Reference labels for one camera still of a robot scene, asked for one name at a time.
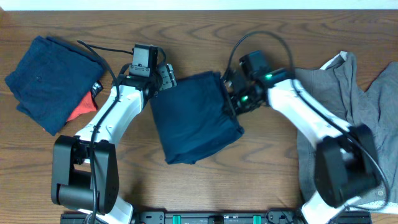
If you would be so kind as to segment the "grey shorts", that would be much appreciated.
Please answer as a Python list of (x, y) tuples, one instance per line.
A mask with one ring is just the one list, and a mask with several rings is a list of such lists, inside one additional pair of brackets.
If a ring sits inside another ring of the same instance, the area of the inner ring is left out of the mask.
[(374, 135), (379, 165), (391, 188), (383, 213), (397, 213), (397, 63), (391, 62), (366, 90), (356, 83), (355, 54), (341, 51), (321, 68), (298, 68), (302, 86), (327, 110)]

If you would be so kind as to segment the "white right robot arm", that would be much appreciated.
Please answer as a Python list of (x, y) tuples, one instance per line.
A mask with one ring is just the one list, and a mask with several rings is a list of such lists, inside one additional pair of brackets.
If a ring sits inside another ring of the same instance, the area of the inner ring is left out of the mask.
[(357, 207), (366, 193), (386, 186), (371, 130), (352, 126), (329, 112), (307, 93), (294, 73), (266, 68), (239, 73), (227, 69), (223, 80), (232, 87), (227, 107), (232, 116), (265, 104), (283, 114), (315, 150), (316, 191), (287, 223), (333, 223)]

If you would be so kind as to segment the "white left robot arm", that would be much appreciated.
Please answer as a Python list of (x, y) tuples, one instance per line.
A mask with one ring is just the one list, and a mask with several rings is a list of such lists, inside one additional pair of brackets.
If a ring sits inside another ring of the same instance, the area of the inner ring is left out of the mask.
[(134, 223), (134, 208), (119, 196), (116, 148), (130, 122), (145, 107), (143, 78), (120, 73), (96, 116), (74, 136), (53, 146), (51, 199), (72, 210), (61, 223)]

